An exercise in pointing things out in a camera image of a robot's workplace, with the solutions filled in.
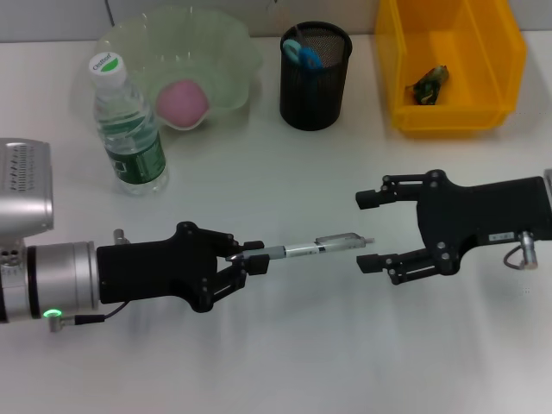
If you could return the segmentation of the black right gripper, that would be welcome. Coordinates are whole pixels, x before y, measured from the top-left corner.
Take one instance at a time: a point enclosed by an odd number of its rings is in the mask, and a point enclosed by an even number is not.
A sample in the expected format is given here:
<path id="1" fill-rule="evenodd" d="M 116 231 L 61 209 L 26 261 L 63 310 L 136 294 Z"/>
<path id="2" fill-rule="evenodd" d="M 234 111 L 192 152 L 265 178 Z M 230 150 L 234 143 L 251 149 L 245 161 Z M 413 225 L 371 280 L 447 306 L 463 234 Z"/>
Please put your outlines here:
<path id="1" fill-rule="evenodd" d="M 543 177 L 460 186 L 445 172 L 385 175 L 378 191 L 358 191 L 361 210 L 401 201 L 417 202 L 417 221 L 426 248 L 403 254 L 356 258 L 364 274 L 386 272 L 394 285 L 459 271 L 477 247 L 516 242 L 523 270 L 537 268 L 537 241 L 551 239 L 551 198 Z"/>

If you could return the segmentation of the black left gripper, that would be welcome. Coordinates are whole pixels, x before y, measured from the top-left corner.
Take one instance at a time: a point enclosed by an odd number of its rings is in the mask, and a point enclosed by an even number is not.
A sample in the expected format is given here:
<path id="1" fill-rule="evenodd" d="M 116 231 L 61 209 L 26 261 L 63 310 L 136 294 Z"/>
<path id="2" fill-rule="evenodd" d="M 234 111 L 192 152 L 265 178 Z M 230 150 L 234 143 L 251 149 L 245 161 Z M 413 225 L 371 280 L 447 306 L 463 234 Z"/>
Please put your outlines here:
<path id="1" fill-rule="evenodd" d="M 149 298 L 182 298 L 205 313 L 214 303 L 241 290 L 248 276 L 267 273 L 267 254 L 239 259 L 216 272 L 216 257 L 264 248 L 262 241 L 240 244 L 232 234 L 179 223 L 164 241 L 121 244 L 96 250 L 102 304 Z"/>

